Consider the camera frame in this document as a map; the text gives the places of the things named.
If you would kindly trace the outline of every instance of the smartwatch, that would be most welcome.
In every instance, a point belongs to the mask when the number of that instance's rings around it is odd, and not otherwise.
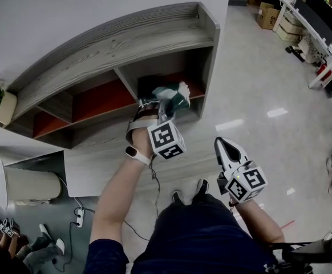
[[[140,153],[137,149],[135,149],[132,146],[128,146],[125,149],[126,154],[134,159],[138,159],[140,162],[143,162],[146,166],[148,166],[151,163],[151,160],[147,157],[145,157],[142,153]]]

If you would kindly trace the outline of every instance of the red laser line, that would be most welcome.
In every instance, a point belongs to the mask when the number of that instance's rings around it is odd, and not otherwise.
[[[289,222],[289,223],[285,224],[284,226],[282,226],[280,229],[283,229],[283,228],[285,228],[285,227],[291,225],[291,224],[294,223],[294,222],[295,222],[295,220],[292,220],[291,222]]]

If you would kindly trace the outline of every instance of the dark blue shirt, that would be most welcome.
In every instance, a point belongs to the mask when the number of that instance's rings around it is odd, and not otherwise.
[[[167,218],[162,215],[131,273],[266,273],[266,267],[275,262],[266,247],[218,206],[189,205]],[[89,246],[84,272],[124,274],[127,263],[120,243],[96,240]]]

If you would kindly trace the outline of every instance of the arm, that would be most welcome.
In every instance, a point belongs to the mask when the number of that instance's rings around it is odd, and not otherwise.
[[[147,129],[136,129],[132,138],[133,146],[140,153],[151,158],[152,147]],[[139,160],[126,157],[98,201],[92,221],[90,243],[98,239],[111,239],[122,243],[122,224],[144,168],[145,164]]]
[[[263,243],[284,243],[285,238],[280,227],[272,218],[250,200],[236,205],[253,239]]]

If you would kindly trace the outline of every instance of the computer monitor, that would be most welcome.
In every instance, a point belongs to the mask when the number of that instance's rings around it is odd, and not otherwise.
[[[325,0],[306,0],[305,2],[332,30],[332,7]]]

